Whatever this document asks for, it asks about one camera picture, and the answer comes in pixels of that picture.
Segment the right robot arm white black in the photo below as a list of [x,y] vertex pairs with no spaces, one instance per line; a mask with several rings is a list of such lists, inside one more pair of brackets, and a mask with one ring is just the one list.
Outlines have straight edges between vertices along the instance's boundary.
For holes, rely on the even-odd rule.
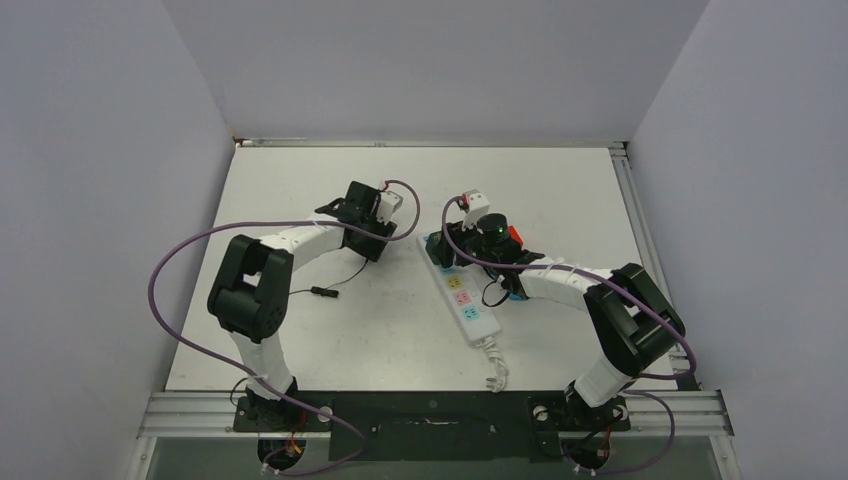
[[565,414],[589,428],[605,404],[639,378],[685,337],[685,326],[667,298],[639,264],[617,269],[566,266],[525,248],[500,213],[483,215],[473,227],[446,223],[430,233],[425,251],[442,268],[481,267],[508,294],[541,299],[589,315],[600,358],[566,389]]

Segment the red cube socket adapter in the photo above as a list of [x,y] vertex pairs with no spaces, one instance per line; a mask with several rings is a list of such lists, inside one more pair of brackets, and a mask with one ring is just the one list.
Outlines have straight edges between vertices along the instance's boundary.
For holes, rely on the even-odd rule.
[[523,244],[524,244],[523,239],[522,239],[522,237],[519,235],[519,233],[517,232],[517,230],[515,229],[515,227],[514,227],[513,225],[509,225],[509,226],[508,226],[508,231],[509,231],[510,238],[511,238],[513,241],[515,241],[515,242],[518,244],[518,246],[519,246],[519,247],[522,247],[522,246],[523,246]]

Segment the white power strip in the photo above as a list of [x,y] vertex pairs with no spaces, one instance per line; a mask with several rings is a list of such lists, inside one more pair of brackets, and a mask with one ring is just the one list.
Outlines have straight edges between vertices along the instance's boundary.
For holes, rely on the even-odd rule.
[[428,235],[417,239],[418,249],[435,285],[446,302],[466,343],[481,348],[501,332],[493,311],[482,303],[482,289],[462,268],[443,268],[431,261],[426,251]]

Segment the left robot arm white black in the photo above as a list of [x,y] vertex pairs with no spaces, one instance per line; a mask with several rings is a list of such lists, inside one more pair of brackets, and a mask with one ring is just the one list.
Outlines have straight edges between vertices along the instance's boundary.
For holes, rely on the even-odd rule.
[[377,261],[396,232],[392,218],[402,204],[402,197],[387,186],[353,181],[344,196],[318,207],[302,225],[259,238],[237,235],[230,240],[207,309],[251,369],[247,396],[260,404],[259,417],[270,428],[287,429],[298,415],[298,403],[289,396],[296,379],[286,365],[278,335],[293,273],[340,249]]

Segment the green cube adapter dragon print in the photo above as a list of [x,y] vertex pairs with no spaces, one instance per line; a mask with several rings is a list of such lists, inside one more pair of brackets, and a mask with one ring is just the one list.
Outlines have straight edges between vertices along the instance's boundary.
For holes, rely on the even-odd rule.
[[440,231],[432,232],[427,236],[425,253],[433,265],[442,269],[448,269],[454,265],[455,252]]

